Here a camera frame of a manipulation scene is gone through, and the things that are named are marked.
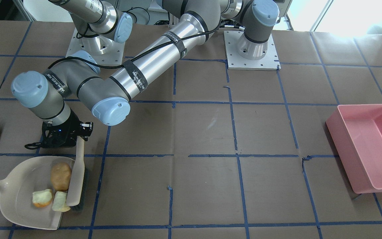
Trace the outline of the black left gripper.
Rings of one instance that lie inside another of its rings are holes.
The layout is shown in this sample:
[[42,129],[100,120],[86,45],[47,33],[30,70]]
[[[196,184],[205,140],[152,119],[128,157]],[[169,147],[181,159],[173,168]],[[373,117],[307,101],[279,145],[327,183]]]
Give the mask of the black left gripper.
[[42,148],[71,148],[76,146],[77,137],[88,141],[94,130],[92,121],[80,121],[74,112],[70,112],[68,119],[59,125],[42,123]]

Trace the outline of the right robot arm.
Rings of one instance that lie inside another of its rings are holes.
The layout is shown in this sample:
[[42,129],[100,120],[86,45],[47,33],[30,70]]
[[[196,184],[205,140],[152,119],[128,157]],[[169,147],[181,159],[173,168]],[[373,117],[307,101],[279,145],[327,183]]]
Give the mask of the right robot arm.
[[116,43],[128,40],[132,17],[101,0],[51,0],[52,4],[67,10],[76,26],[78,39],[105,37]]

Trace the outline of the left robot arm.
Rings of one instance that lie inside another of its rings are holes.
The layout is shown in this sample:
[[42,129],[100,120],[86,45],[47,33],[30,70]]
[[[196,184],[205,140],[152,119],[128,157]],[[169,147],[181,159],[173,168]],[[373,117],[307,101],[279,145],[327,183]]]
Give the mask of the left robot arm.
[[88,140],[94,125],[80,121],[70,109],[65,98],[71,94],[103,124],[120,124],[129,115],[132,98],[195,46],[206,43],[223,20],[244,28],[240,54],[258,60],[264,57],[280,18],[274,0],[158,0],[157,4],[179,22],[134,58],[106,66],[79,50],[54,61],[43,73],[27,71],[12,80],[13,96],[42,120],[41,141],[25,145],[26,149],[71,148],[79,138]]

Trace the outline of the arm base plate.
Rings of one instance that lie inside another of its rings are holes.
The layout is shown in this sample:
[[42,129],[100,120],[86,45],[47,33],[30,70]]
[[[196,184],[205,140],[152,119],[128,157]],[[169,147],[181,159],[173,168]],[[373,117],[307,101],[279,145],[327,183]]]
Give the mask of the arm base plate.
[[116,43],[102,36],[95,38],[77,38],[74,29],[66,56],[71,56],[79,50],[88,52],[99,65],[117,66],[122,63],[125,43]]
[[250,42],[242,31],[224,32],[225,51],[229,69],[235,70],[280,70],[278,53],[270,35],[267,42]]

